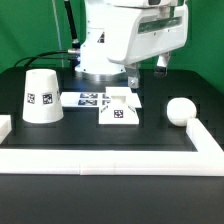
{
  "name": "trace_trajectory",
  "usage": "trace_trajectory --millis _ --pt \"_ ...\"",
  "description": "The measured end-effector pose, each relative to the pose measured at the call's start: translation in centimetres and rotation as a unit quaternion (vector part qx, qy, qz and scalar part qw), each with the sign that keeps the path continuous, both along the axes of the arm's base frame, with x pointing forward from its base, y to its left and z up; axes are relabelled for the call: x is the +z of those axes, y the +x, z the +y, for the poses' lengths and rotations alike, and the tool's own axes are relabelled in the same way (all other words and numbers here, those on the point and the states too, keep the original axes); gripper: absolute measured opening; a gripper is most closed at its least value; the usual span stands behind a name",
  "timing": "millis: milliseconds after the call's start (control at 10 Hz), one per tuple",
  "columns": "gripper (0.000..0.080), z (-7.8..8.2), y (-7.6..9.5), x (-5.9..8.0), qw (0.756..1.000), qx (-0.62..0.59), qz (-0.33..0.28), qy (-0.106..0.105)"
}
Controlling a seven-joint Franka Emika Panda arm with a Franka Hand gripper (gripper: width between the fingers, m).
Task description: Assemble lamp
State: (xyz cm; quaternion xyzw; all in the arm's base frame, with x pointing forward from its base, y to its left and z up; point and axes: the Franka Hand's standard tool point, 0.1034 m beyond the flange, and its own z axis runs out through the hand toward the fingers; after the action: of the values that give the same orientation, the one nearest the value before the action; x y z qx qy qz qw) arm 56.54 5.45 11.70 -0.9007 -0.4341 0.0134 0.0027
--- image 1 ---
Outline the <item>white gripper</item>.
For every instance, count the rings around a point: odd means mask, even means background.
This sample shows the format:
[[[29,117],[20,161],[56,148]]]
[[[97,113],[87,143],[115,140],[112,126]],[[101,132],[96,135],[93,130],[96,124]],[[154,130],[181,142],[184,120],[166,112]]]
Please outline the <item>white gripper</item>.
[[[125,67],[128,86],[139,87],[136,62],[160,55],[154,76],[167,75],[170,51],[185,45],[188,32],[188,7],[149,9],[110,6],[107,12],[107,58]]]

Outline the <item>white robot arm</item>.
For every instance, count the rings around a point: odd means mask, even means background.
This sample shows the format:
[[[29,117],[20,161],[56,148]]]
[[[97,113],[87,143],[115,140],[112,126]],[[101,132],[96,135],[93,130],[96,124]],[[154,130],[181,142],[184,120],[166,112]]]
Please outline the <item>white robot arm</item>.
[[[78,77],[95,82],[140,84],[139,63],[157,57],[154,75],[163,78],[171,52],[185,45],[187,0],[84,0],[86,39]]]

